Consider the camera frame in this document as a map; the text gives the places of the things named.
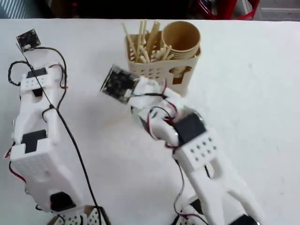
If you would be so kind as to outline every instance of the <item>cable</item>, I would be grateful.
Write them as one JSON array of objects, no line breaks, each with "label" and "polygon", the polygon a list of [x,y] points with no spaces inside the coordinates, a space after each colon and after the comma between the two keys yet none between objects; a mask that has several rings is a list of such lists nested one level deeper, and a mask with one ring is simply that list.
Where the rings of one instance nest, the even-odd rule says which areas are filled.
[{"label": "cable", "polygon": [[183,218],[185,218],[185,219],[188,219],[189,216],[197,217],[197,218],[201,219],[206,225],[209,225],[204,219],[202,219],[202,218],[201,218],[199,215],[197,215],[197,214],[193,214],[193,213],[183,214],[183,213],[180,213],[180,212],[177,211],[177,209],[176,209],[176,203],[177,203],[179,197],[182,195],[182,192],[183,192],[183,189],[184,189],[184,186],[185,186],[185,182],[184,182],[184,178],[183,178],[182,169],[181,169],[181,167],[180,167],[180,165],[179,165],[178,160],[175,159],[175,162],[176,162],[177,166],[179,167],[180,174],[181,174],[181,180],[182,180],[182,186],[181,186],[180,192],[179,192],[178,195],[176,196],[175,201],[174,201],[174,203],[173,203],[173,207],[174,207],[174,210],[175,210],[176,214],[179,215],[179,216],[181,216],[181,217],[183,217]]},{"label": "cable", "polygon": [[145,93],[145,94],[141,94],[141,95],[132,95],[131,97],[142,97],[142,96],[158,96],[158,97],[162,97],[163,99],[166,99],[167,96],[161,93]]},{"label": "cable", "polygon": [[13,171],[13,169],[11,168],[11,161],[8,164],[8,169],[9,171],[16,177],[19,178],[21,181],[23,181],[26,184],[26,180],[24,179],[24,177],[22,177],[21,175],[17,174],[15,171]]},{"label": "cable", "polygon": [[39,207],[39,205],[36,205],[36,208],[35,208],[36,210],[38,210],[38,211],[43,211],[40,207]]},{"label": "cable", "polygon": [[171,118],[172,118],[172,117],[170,116],[170,114],[168,113],[168,111],[167,111],[166,109],[160,107],[160,106],[154,106],[154,107],[152,107],[150,110],[153,110],[153,109],[155,109],[155,108],[163,110],[163,111],[168,115],[168,119],[171,119]]},{"label": "cable", "polygon": [[66,220],[64,219],[64,217],[62,217],[60,214],[57,214],[57,217],[58,217],[58,218],[61,218],[62,221],[63,221],[63,224],[62,224],[62,225],[65,225]]},{"label": "cable", "polygon": [[65,87],[64,86],[62,86],[62,79],[64,78],[64,74],[65,74],[65,69],[64,69],[64,67],[61,65],[61,64],[53,64],[53,65],[51,65],[51,66],[49,66],[49,68],[52,68],[52,67],[54,67],[54,66],[59,66],[60,67],[60,69],[61,69],[61,79],[60,79],[60,88],[61,89],[64,89]]},{"label": "cable", "polygon": [[8,158],[10,157],[10,153],[11,153],[11,149],[12,147],[15,145],[15,142],[12,143],[11,147],[9,148],[9,150],[7,151],[7,153],[5,153],[4,158]]},{"label": "cable", "polygon": [[208,178],[210,178],[210,172],[208,171],[207,166],[205,165],[204,168],[205,168],[205,171],[206,171],[206,174],[207,174]]},{"label": "cable", "polygon": [[[62,58],[62,60],[63,60],[63,62],[64,62],[64,66],[65,66],[65,70],[64,70],[64,73],[65,73],[65,91],[64,91],[64,94],[63,94],[63,97],[64,97],[65,94],[66,94],[66,89],[67,89],[67,88],[66,88],[66,82],[67,82],[67,66],[66,66],[65,59],[63,58],[63,56],[61,55],[61,53],[60,53],[58,50],[54,49],[54,48],[37,47],[37,48],[34,48],[34,49],[49,49],[49,50],[53,50],[53,51],[56,51],[56,52],[61,56],[61,58]],[[32,71],[32,73],[33,73],[33,75],[34,75],[34,77],[36,78],[36,80],[37,80],[37,82],[38,82],[40,88],[41,88],[42,91],[43,91],[43,94],[45,95],[45,97],[47,98],[47,100],[48,100],[48,102],[49,102],[49,104],[50,104],[49,108],[53,108],[53,109],[56,110],[56,112],[57,112],[57,114],[58,114],[60,120],[62,121],[62,123],[63,123],[65,129],[67,130],[67,133],[69,134],[69,136],[70,136],[70,138],[71,138],[71,140],[72,140],[73,145],[75,146],[75,149],[76,149],[76,152],[77,152],[77,155],[78,155],[80,164],[81,164],[82,169],[83,169],[83,172],[84,172],[85,179],[86,179],[87,184],[88,184],[88,188],[89,188],[89,191],[90,191],[90,195],[91,195],[91,197],[92,197],[92,199],[93,199],[93,202],[94,202],[94,204],[95,204],[95,206],[96,206],[96,209],[97,209],[97,212],[98,212],[98,215],[99,215],[99,225],[101,225],[101,216],[100,216],[101,213],[100,213],[100,210],[99,210],[99,206],[98,206],[98,204],[97,204],[97,201],[96,201],[96,199],[95,199],[93,190],[92,190],[92,188],[91,188],[91,185],[90,185],[90,179],[89,179],[88,174],[87,174],[87,171],[86,171],[86,169],[85,169],[85,165],[84,165],[83,159],[82,159],[82,157],[81,157],[81,153],[80,153],[80,151],[79,151],[79,148],[78,148],[78,146],[77,146],[77,143],[76,143],[76,141],[75,141],[75,138],[73,137],[73,135],[72,135],[72,133],[71,133],[71,131],[70,131],[70,129],[69,129],[69,127],[68,127],[68,125],[67,125],[65,119],[62,117],[61,113],[59,112],[59,105],[60,105],[60,103],[62,102],[63,97],[61,98],[58,107],[55,108],[54,105],[53,105],[53,104],[51,103],[51,101],[49,100],[47,94],[45,93],[44,88],[42,87],[41,83],[39,82],[38,77],[37,77],[37,75],[35,74],[32,65],[31,65],[27,60],[26,60],[26,61],[22,61],[22,63],[26,64],[26,65],[31,69],[31,71]]]},{"label": "cable", "polygon": [[59,109],[60,109],[60,104],[61,104],[62,100],[64,99],[66,93],[67,93],[67,76],[68,76],[68,74],[67,74],[67,64],[66,64],[65,58],[64,58],[63,55],[62,55],[57,49],[55,49],[55,48],[50,48],[50,47],[35,47],[35,48],[33,48],[33,49],[30,49],[30,50],[33,51],[33,50],[35,50],[35,49],[47,49],[47,50],[55,51],[56,53],[58,53],[58,55],[60,55],[60,57],[61,57],[61,59],[62,59],[62,61],[63,61],[63,63],[64,63],[64,74],[65,74],[65,81],[64,81],[64,82],[65,82],[65,86],[64,86],[64,93],[62,94],[62,97],[61,97],[61,99],[60,99],[60,101],[58,102],[57,107],[56,107],[56,108],[59,110]]}]

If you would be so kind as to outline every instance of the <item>black wire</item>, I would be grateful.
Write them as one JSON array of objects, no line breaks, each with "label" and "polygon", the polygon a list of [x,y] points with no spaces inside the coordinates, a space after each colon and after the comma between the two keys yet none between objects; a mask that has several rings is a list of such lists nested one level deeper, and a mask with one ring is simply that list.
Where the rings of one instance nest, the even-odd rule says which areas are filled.
[{"label": "black wire", "polygon": [[72,140],[72,142],[73,142],[73,145],[75,146],[75,149],[76,149],[76,152],[77,152],[79,161],[80,161],[80,163],[81,163],[81,166],[82,166],[82,169],[83,169],[83,172],[84,172],[84,176],[85,176],[85,178],[86,178],[86,182],[87,182],[87,184],[88,184],[88,188],[89,188],[89,190],[90,190],[90,195],[92,196],[93,202],[94,202],[94,204],[95,204],[95,206],[96,206],[96,209],[97,209],[97,212],[98,212],[98,215],[99,215],[99,224],[101,224],[101,216],[100,216],[101,213],[100,213],[100,210],[99,210],[99,206],[98,206],[98,204],[97,204],[97,201],[96,201],[96,199],[95,199],[93,190],[92,190],[92,188],[91,188],[90,180],[89,180],[89,177],[88,177],[88,173],[86,172],[86,169],[85,169],[85,166],[84,166],[84,162],[83,162],[83,159],[82,159],[82,157],[81,157],[80,151],[79,151],[79,149],[78,149],[77,143],[76,143],[76,141],[75,141],[75,139],[74,139],[74,137],[73,137],[73,135],[72,135],[72,133],[71,133],[71,131],[70,131],[70,129],[69,129],[69,127],[68,127],[66,121],[65,121],[65,119],[62,117],[62,115],[61,115],[61,113],[59,112],[58,109],[55,109],[55,110],[56,110],[56,112],[57,112],[57,114],[58,114],[58,116],[59,116],[61,122],[63,123],[65,129],[67,130],[67,133],[69,134],[69,136],[70,136],[70,138],[71,138],[71,140]]},{"label": "black wire", "polygon": [[163,111],[168,115],[168,117],[171,118],[171,116],[170,116],[170,114],[168,113],[168,111],[167,111],[166,109],[162,108],[162,107],[154,106],[154,107],[152,107],[152,108],[150,109],[150,111],[151,111],[152,109],[155,109],[155,108],[163,110]]},{"label": "black wire", "polygon": [[55,49],[55,48],[50,48],[50,47],[35,47],[35,48],[31,49],[31,50],[34,50],[34,49],[47,49],[47,50],[55,51],[55,52],[58,53],[58,55],[60,55],[60,57],[61,57],[61,59],[62,59],[62,61],[63,61],[63,63],[64,63],[64,74],[65,74],[65,81],[64,81],[64,82],[65,82],[65,86],[64,86],[64,93],[62,94],[62,97],[61,97],[61,99],[60,99],[60,101],[58,102],[57,107],[56,107],[56,108],[59,110],[59,109],[60,109],[60,104],[61,104],[62,100],[64,99],[66,93],[67,93],[67,76],[68,76],[68,74],[67,74],[67,64],[66,64],[65,58],[64,58],[64,57],[62,56],[62,54],[61,54],[57,49]]},{"label": "black wire", "polygon": [[182,192],[183,192],[183,189],[184,189],[184,178],[183,178],[182,169],[181,169],[181,167],[180,167],[180,165],[179,165],[178,160],[175,159],[175,162],[176,162],[177,166],[179,167],[180,174],[181,174],[181,180],[182,180],[181,190],[180,190],[179,194],[176,196],[176,199],[175,199],[174,204],[173,204],[173,207],[174,207],[174,210],[175,210],[176,214],[179,215],[179,216],[182,216],[182,217],[184,217],[184,218],[187,218],[187,217],[189,217],[189,216],[195,216],[195,217],[201,219],[206,225],[209,225],[204,219],[201,218],[201,216],[199,216],[199,215],[197,215],[197,214],[182,214],[182,213],[180,213],[180,212],[178,212],[178,211],[176,210],[176,203],[177,203],[177,201],[178,201],[179,197],[181,196],[181,194],[182,194]]},{"label": "black wire", "polygon": [[167,96],[161,93],[145,93],[142,95],[132,95],[131,97],[141,97],[141,96],[158,96],[158,97],[162,97],[163,99],[166,99]]},{"label": "black wire", "polygon": [[[63,62],[64,62],[64,65],[65,65],[65,70],[64,70],[64,72],[65,72],[65,82],[66,82],[66,81],[67,81],[67,67],[66,67],[65,59],[63,58],[63,56],[61,55],[61,53],[60,53],[58,50],[54,49],[54,48],[48,48],[48,47],[37,47],[37,48],[35,48],[35,49],[50,49],[50,50],[54,50],[54,51],[56,51],[56,52],[61,56],[61,58],[62,58],[62,60],[63,60]],[[100,210],[99,210],[99,206],[98,206],[98,204],[97,204],[97,201],[96,201],[96,199],[95,199],[93,190],[92,190],[92,188],[91,188],[91,185],[90,185],[90,179],[89,179],[88,174],[87,174],[87,171],[86,171],[86,169],[85,169],[85,165],[84,165],[83,159],[82,159],[82,157],[81,157],[81,153],[80,153],[80,151],[79,151],[79,148],[78,148],[78,146],[77,146],[77,143],[76,143],[76,141],[75,141],[75,138],[73,137],[73,135],[72,135],[72,133],[71,133],[71,131],[70,131],[70,129],[69,129],[69,127],[68,127],[68,125],[67,125],[65,119],[62,117],[61,113],[59,112],[59,109],[58,109],[58,108],[55,108],[54,105],[53,105],[53,104],[51,103],[51,101],[49,100],[47,94],[46,94],[45,91],[44,91],[44,88],[42,87],[41,83],[40,83],[39,80],[38,80],[37,75],[36,75],[35,72],[34,72],[34,69],[33,69],[32,65],[31,65],[28,61],[22,61],[22,63],[26,64],[26,65],[31,69],[31,71],[32,71],[32,73],[33,73],[33,75],[34,75],[34,77],[36,78],[36,80],[37,80],[37,82],[38,82],[40,88],[42,89],[44,95],[46,96],[46,98],[47,98],[47,100],[48,100],[48,102],[49,102],[49,104],[50,104],[49,108],[53,108],[53,109],[56,110],[56,112],[57,112],[57,114],[58,114],[58,116],[59,116],[61,122],[63,123],[65,129],[67,130],[67,133],[69,134],[69,136],[70,136],[70,138],[71,138],[71,140],[72,140],[72,142],[73,142],[73,145],[75,146],[75,149],[76,149],[76,152],[77,152],[79,161],[80,161],[80,163],[81,163],[81,166],[82,166],[82,169],[83,169],[83,172],[84,172],[85,179],[86,179],[87,184],[88,184],[88,188],[89,188],[89,191],[90,191],[90,195],[91,195],[91,197],[92,197],[92,199],[93,199],[93,202],[94,202],[94,204],[95,204],[95,206],[96,206],[96,210],[97,210],[97,212],[98,212],[98,216],[99,216],[99,225],[101,225],[101,213],[100,213]],[[15,64],[16,64],[16,62],[12,63],[12,65],[10,66],[10,70],[11,70],[11,68],[13,67],[13,65],[15,65]]]},{"label": "black wire", "polygon": [[21,82],[19,83],[15,83],[11,80],[11,70],[12,68],[14,67],[15,64],[18,64],[18,63],[23,63],[23,64],[27,64],[26,61],[16,61],[16,62],[13,62],[12,64],[10,64],[9,66],[9,69],[8,69],[8,82],[10,82],[11,84],[13,84],[14,86],[20,86],[21,85]]},{"label": "black wire", "polygon": [[64,219],[64,217],[62,217],[60,214],[57,214],[57,217],[61,218],[61,219],[62,219],[62,221],[64,222],[64,223],[63,223],[63,225],[65,225],[65,223],[66,223],[66,220]]},{"label": "black wire", "polygon": [[61,64],[53,64],[53,65],[49,66],[49,68],[51,68],[51,67],[54,67],[54,66],[59,66],[59,67],[60,67],[60,69],[61,69],[60,88],[64,89],[65,87],[64,87],[64,86],[62,86],[62,84],[61,84],[61,83],[62,83],[62,79],[64,78],[65,69],[64,69],[64,67],[63,67]]},{"label": "black wire", "polygon": [[36,205],[36,210],[43,211],[38,205]]},{"label": "black wire", "polygon": [[99,209],[102,213],[102,217],[103,217],[103,220],[105,222],[106,225],[111,225],[111,221],[109,220],[106,212],[105,212],[105,209],[102,207],[102,206],[99,206]]},{"label": "black wire", "polygon": [[206,174],[207,174],[208,178],[210,178],[210,172],[208,171],[207,166],[205,165],[204,168],[205,168],[205,171],[206,171]]}]

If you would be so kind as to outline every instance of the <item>stack of paper cups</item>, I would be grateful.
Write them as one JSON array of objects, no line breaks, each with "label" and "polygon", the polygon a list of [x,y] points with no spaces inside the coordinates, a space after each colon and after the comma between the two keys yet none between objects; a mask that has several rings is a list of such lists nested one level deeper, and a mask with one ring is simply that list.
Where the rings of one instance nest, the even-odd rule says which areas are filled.
[{"label": "stack of paper cups", "polygon": [[[167,25],[162,31],[161,47],[172,46],[172,60],[187,60],[194,57],[199,50],[201,35],[191,23],[177,21]],[[171,71],[175,78],[183,76],[186,67],[177,67]]]}]

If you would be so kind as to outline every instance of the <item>white plastic bracket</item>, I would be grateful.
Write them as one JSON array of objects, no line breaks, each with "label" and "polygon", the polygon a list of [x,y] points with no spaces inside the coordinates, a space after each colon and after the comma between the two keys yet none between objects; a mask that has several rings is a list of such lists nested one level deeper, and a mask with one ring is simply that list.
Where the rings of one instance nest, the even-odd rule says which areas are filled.
[{"label": "white plastic bracket", "polygon": [[[226,194],[239,201],[249,216],[264,224],[263,210],[221,150],[215,131],[207,129],[204,134],[176,150],[174,158],[179,161],[197,193],[210,225],[225,225],[222,198]],[[207,163],[214,169],[211,178],[203,167]]]}]

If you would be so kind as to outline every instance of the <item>paper cup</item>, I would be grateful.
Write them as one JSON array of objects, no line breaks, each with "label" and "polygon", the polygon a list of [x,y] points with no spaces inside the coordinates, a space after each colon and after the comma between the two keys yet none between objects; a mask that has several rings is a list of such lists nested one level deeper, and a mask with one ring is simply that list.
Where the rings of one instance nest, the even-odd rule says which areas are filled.
[{"label": "paper cup", "polygon": [[177,21],[167,25],[162,31],[161,45],[172,46],[171,52],[190,53],[195,51],[200,44],[199,30],[191,23]]}]

